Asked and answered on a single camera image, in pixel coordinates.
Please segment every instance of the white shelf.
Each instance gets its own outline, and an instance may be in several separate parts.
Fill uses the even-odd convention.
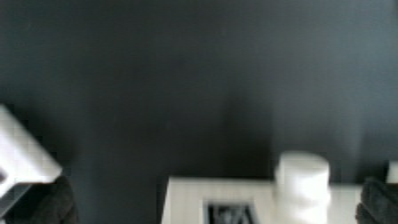
[[[355,224],[360,186],[332,186],[330,193],[328,224]],[[277,224],[271,182],[175,177],[168,179],[161,224],[204,224],[207,200],[250,201],[259,224]]]

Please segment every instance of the dark gray wall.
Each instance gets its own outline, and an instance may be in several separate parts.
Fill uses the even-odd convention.
[[[81,222],[156,223],[166,176],[271,178],[287,149],[381,177],[396,60],[392,0],[1,0],[0,100]]]

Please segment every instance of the white device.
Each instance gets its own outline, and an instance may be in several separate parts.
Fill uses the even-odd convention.
[[[0,198],[17,183],[51,183],[62,167],[0,105]]]

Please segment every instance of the blurry object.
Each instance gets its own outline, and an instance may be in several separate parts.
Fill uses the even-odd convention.
[[[72,188],[60,176],[51,184],[35,184],[5,216],[7,224],[78,224]]]
[[[326,160],[307,152],[289,151],[280,156],[275,172],[278,221],[301,224],[326,223]]]
[[[398,186],[367,178],[357,205],[358,224],[398,223]]]
[[[0,198],[17,183],[49,183],[62,168],[0,105]]]
[[[387,183],[398,183],[398,161],[389,162]]]
[[[259,224],[250,204],[211,202],[204,206],[206,224]]]

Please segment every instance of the white object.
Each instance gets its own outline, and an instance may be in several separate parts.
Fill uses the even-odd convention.
[[[204,224],[202,205],[207,200],[252,201],[259,224],[296,224],[277,220],[273,188],[268,181],[170,178],[161,224]],[[348,185],[330,187],[328,224],[357,224],[360,189],[360,186]]]
[[[398,183],[398,161],[389,162],[387,183]]]
[[[280,200],[285,198],[300,204],[326,204],[328,173],[328,162],[317,155],[300,151],[284,152],[275,173]]]
[[[0,198],[17,183],[49,183],[62,168],[0,105]]]

